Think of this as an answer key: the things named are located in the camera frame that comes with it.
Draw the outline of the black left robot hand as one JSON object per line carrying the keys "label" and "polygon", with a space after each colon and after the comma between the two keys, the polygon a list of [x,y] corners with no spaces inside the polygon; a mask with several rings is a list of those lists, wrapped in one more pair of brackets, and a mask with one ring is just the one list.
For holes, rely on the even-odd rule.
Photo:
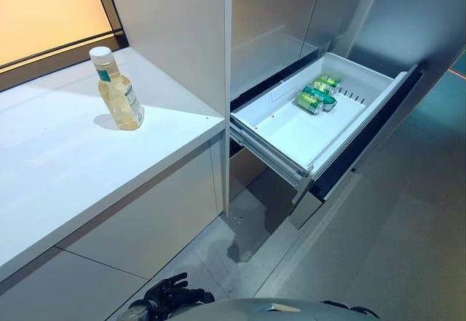
{"label": "black left robot hand", "polygon": [[143,299],[150,303],[148,320],[167,320],[182,306],[215,301],[213,294],[202,288],[189,289],[187,276],[186,272],[182,272],[168,277],[146,291]]}

